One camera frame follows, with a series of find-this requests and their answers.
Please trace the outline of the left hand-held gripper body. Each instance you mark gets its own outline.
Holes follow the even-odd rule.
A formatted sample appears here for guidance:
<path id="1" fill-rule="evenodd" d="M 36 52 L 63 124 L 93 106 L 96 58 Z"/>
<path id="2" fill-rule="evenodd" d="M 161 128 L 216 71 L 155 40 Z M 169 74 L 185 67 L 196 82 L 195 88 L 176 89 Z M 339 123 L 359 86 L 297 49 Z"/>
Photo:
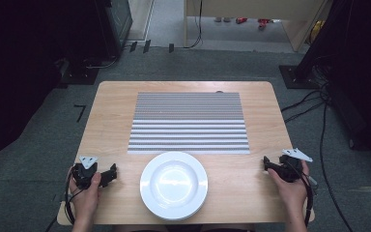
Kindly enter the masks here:
<path id="1" fill-rule="evenodd" d="M 88 189 L 92 183 L 92 178 L 98 170 L 97 157 L 80 157 L 80 163 L 76 163 L 72 168 L 72 177 L 79 189 Z"/>

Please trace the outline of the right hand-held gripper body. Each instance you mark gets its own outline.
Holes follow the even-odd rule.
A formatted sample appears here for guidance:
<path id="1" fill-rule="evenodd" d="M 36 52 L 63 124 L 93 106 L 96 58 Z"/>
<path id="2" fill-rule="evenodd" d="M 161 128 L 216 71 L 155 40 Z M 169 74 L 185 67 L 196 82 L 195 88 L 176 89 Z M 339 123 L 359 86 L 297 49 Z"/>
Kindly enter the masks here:
<path id="1" fill-rule="evenodd" d="M 313 158 L 306 155 L 300 149 L 283 149 L 282 156 L 279 158 L 279 163 L 283 168 L 281 178 L 289 183 L 294 182 L 300 178 L 303 167 L 301 162 L 305 160 L 312 162 Z"/>

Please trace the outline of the person's left hand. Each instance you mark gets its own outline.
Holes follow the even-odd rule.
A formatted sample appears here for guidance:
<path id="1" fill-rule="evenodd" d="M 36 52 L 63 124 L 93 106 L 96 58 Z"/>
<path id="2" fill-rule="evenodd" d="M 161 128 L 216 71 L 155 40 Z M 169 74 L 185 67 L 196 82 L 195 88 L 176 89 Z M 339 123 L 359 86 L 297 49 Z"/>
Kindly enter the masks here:
<path id="1" fill-rule="evenodd" d="M 92 183 L 88 189 L 84 189 L 73 200 L 75 210 L 75 220 L 94 221 L 94 215 L 99 203 L 99 183 L 101 175 L 96 172 L 92 178 Z"/>

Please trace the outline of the person's right hand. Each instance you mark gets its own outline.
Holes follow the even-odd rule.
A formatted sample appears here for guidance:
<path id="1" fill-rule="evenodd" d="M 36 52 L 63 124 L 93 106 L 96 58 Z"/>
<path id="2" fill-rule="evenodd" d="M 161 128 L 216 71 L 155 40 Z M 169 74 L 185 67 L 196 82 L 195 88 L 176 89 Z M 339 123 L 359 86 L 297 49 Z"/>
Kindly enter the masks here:
<path id="1" fill-rule="evenodd" d="M 287 214 L 303 216 L 303 205 L 307 197 L 305 183 L 302 180 L 296 180 L 293 183 L 285 182 L 273 169 L 268 169 L 268 173 L 278 188 Z"/>

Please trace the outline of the white round plate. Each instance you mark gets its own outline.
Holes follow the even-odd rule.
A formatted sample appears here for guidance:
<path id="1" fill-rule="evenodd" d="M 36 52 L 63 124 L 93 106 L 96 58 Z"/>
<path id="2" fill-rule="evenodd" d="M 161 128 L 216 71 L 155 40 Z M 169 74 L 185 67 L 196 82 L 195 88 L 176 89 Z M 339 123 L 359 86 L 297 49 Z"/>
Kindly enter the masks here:
<path id="1" fill-rule="evenodd" d="M 155 216 L 182 220 L 203 206 L 208 176 L 198 159 L 184 152 L 166 152 L 153 158 L 140 178 L 143 203 Z"/>

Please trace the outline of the black tape corner mark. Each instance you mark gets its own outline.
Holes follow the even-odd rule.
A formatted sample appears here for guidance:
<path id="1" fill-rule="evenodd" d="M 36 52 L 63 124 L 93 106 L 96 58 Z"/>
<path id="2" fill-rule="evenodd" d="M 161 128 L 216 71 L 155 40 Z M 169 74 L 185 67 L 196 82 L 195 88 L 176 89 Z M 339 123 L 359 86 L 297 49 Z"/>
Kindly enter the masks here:
<path id="1" fill-rule="evenodd" d="M 74 104 L 73 105 L 74 108 L 78 108 L 80 111 L 79 111 L 79 114 L 78 114 L 78 117 L 76 119 L 76 123 L 79 123 L 81 121 L 81 118 L 85 112 L 85 109 L 87 107 L 86 104 Z"/>

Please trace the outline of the grey striped placemat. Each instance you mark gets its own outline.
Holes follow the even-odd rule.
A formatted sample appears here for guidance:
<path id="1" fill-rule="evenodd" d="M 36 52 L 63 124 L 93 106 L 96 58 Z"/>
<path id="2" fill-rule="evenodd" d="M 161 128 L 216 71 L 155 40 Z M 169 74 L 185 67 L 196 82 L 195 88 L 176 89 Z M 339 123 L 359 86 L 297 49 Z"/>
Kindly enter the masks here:
<path id="1" fill-rule="evenodd" d="M 229 92 L 140 92 L 128 152 L 248 155 L 241 98 Z"/>

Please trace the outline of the black stand base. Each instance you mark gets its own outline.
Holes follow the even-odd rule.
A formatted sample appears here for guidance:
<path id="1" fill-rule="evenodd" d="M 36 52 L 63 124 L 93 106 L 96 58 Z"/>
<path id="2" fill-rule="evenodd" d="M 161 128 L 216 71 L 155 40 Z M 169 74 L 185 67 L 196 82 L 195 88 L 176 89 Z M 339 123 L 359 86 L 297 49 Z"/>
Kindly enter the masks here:
<path id="1" fill-rule="evenodd" d="M 93 85 L 99 73 L 98 69 L 71 66 L 66 59 L 58 60 L 55 66 L 61 74 L 59 88 L 67 88 L 69 85 Z"/>
<path id="2" fill-rule="evenodd" d="M 312 71 L 288 65 L 280 65 L 279 70 L 287 89 L 319 89 Z"/>

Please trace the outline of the black cabinet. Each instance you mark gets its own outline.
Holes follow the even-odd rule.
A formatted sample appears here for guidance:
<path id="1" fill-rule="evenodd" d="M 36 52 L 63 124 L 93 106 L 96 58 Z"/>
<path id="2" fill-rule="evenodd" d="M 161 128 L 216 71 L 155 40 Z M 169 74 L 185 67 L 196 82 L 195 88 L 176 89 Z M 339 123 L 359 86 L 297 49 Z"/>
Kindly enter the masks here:
<path id="1" fill-rule="evenodd" d="M 132 24 L 128 0 L 94 0 L 107 58 L 118 58 Z"/>

